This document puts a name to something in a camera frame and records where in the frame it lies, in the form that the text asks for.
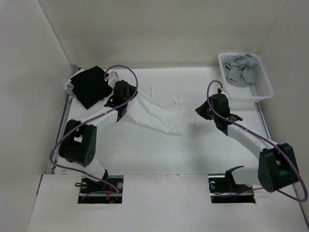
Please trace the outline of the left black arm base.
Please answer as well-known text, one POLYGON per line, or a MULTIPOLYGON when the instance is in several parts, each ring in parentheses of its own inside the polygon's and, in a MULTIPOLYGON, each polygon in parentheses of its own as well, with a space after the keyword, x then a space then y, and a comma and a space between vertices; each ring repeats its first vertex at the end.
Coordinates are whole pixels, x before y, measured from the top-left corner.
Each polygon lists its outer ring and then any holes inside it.
POLYGON ((121 204, 123 201, 124 176, 108 176, 105 180, 118 188, 118 193, 110 185, 82 176, 75 183, 79 189, 78 204, 121 204))

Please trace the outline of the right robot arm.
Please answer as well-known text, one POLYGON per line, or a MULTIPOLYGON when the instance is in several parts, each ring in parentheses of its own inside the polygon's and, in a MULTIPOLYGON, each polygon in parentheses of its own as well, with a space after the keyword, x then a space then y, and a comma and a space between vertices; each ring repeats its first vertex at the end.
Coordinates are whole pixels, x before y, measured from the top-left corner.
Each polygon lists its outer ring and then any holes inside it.
POLYGON ((224 186, 229 191, 237 190, 242 184, 259 185, 268 192, 274 192, 299 181, 298 170, 292 147, 265 139, 251 130, 241 117, 230 112, 228 98, 214 94, 208 98, 196 113, 215 126, 226 136, 236 140, 257 159, 257 167, 243 164, 226 171, 224 186))

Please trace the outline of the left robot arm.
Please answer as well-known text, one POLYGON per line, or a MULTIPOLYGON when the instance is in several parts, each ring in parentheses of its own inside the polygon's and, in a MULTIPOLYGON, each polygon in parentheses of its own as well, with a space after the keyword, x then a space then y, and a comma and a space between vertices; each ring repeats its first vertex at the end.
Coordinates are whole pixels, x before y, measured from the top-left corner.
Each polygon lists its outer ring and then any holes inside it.
POLYGON ((81 120, 71 119, 65 127, 65 134, 74 130, 60 144, 58 155, 74 163, 90 174, 92 187, 102 193, 108 188, 108 172, 95 159, 97 132, 120 121, 126 113, 128 102, 138 93, 135 86, 126 81, 117 81, 112 95, 102 109, 81 120))

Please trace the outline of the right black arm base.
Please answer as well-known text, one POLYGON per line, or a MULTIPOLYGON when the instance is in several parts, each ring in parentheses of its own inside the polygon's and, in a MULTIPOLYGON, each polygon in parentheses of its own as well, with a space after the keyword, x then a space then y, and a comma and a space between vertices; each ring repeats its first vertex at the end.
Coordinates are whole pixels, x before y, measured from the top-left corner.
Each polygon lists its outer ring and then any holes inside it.
POLYGON ((243 166, 236 166, 224 174, 208 175, 211 203, 256 203, 253 188, 246 184, 237 184, 232 172, 243 166))

